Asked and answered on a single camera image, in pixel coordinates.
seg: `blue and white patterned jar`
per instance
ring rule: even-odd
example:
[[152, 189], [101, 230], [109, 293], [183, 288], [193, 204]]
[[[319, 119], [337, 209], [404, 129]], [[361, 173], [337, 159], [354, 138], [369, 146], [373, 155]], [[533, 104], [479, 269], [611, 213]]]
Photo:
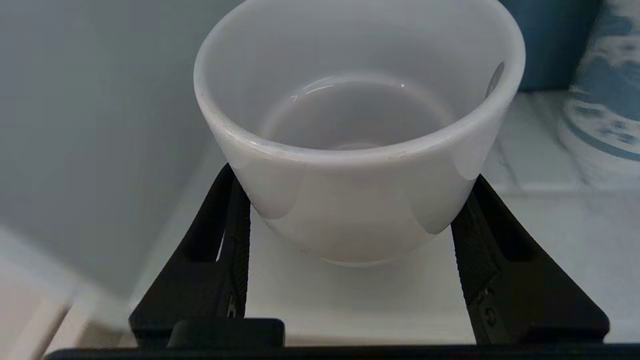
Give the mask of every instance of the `blue and white patterned jar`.
[[559, 136], [591, 180], [640, 180], [640, 1], [606, 0]]

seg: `white cup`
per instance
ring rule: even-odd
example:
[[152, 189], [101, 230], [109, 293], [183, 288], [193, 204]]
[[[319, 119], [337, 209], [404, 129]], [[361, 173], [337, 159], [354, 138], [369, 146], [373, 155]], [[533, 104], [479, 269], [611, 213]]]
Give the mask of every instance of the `white cup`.
[[453, 221], [524, 63], [497, 0], [249, 0], [205, 39], [194, 83], [267, 225], [370, 265]]

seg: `cup rim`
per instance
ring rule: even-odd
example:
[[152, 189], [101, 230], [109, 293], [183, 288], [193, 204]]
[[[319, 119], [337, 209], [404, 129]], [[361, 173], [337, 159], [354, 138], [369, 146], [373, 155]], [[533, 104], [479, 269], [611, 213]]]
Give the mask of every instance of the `cup rim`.
[[238, 16], [244, 8], [259, 1], [261, 0], [247, 0], [243, 2], [224, 16], [224, 18], [213, 27], [200, 46], [200, 50], [196, 56], [193, 84], [198, 105], [212, 131], [214, 133], [223, 133], [237, 145], [249, 148], [253, 152], [257, 152], [265, 157], [321, 167], [323, 165], [354, 166], [371, 163], [380, 164], [420, 156], [424, 152], [434, 151], [447, 146], [454, 138], [469, 134], [476, 127], [491, 121], [496, 115], [502, 113], [509, 106], [513, 96], [518, 91], [520, 81], [524, 74], [524, 38], [515, 19], [511, 16], [509, 10], [498, 0], [476, 0], [484, 1], [487, 6], [492, 6], [494, 13], [501, 18], [507, 27], [510, 54], [506, 58], [504, 72], [497, 86], [473, 111], [452, 124], [432, 133], [411, 140], [369, 149], [311, 149], [275, 142], [262, 138], [229, 119], [216, 104], [210, 88], [207, 86], [207, 80], [205, 76], [202, 75], [207, 63], [206, 52], [218, 33], [223, 30], [227, 23], [233, 21], [234, 17]]

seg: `gray wall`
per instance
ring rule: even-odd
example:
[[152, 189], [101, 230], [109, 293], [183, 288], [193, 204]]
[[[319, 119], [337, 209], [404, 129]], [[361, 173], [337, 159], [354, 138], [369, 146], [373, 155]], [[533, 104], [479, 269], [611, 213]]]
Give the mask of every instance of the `gray wall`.
[[0, 225], [128, 295], [211, 136], [196, 52], [238, 3], [0, 3]]

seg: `blue pattern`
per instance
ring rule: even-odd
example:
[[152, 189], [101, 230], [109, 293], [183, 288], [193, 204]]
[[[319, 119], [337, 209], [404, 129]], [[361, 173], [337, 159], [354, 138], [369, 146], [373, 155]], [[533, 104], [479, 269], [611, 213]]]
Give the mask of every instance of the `blue pattern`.
[[620, 9], [611, 2], [605, 3], [570, 91], [570, 98], [580, 102], [567, 108], [565, 119], [572, 133], [582, 141], [634, 161], [640, 161], [637, 25], [633, 18], [620, 14]]

